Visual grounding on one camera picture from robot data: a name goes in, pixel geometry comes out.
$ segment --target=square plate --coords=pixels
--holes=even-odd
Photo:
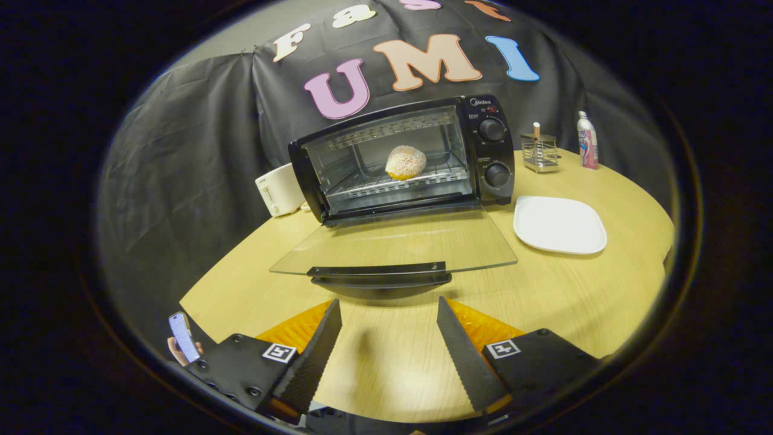
[[[590,255],[607,245],[596,210],[576,200],[518,197],[512,226],[523,243],[544,251]]]

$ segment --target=letter m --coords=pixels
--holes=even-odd
[[[461,51],[459,37],[456,35],[430,36],[426,52],[399,39],[376,44],[373,51],[383,53],[389,60],[397,79],[392,85],[395,91],[409,91],[424,84],[419,77],[414,76],[411,67],[432,83],[440,81],[441,64],[445,65],[446,80],[468,81],[483,77],[480,71],[472,67],[465,52]]]

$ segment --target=brand logo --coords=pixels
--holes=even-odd
[[[470,98],[470,104],[472,104],[473,106],[479,106],[481,104],[491,104],[491,101],[479,100],[477,98]]]

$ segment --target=wooden table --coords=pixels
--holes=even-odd
[[[536,174],[516,151],[512,203],[486,207],[518,264],[455,273],[451,283],[400,300],[357,300],[306,276],[269,272],[320,224],[307,211],[270,219],[223,257],[182,298],[188,315],[216,342],[250,336],[333,298],[343,328],[315,401],[382,420],[455,420],[472,406],[435,318],[446,296],[523,331],[547,327],[587,353],[618,349],[640,324],[665,276],[673,223],[641,187],[607,167],[589,170],[560,150],[560,170]],[[593,207],[608,243],[588,256],[543,252],[512,229],[520,195],[564,197]]]

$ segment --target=toaster oven knob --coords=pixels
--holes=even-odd
[[[505,126],[495,119],[486,119],[484,122],[481,122],[478,131],[486,140],[497,141],[505,137]]]
[[[509,179],[510,171],[507,170],[507,166],[500,163],[494,163],[485,171],[485,180],[488,181],[492,187],[502,187],[507,184]]]

